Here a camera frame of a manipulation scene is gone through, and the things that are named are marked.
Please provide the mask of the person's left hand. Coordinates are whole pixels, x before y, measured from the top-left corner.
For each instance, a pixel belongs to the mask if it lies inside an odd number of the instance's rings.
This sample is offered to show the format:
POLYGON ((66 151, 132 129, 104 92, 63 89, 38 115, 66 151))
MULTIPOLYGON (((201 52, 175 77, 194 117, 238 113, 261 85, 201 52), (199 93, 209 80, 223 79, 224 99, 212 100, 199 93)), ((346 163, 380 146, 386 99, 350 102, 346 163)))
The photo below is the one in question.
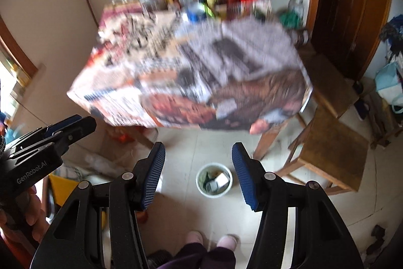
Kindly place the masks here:
MULTIPOLYGON (((32 238, 37 242, 41 242, 49 228, 49 224, 46 221, 46 214, 42 209, 41 200, 37 196, 36 187, 32 186, 27 189, 27 193, 29 194, 29 204, 25 210, 25 219, 27 224, 32 228, 32 238)), ((20 239, 16 235, 16 232, 7 227, 6 223, 6 213, 1 210, 1 229, 4 236, 12 242, 20 243, 20 239)))

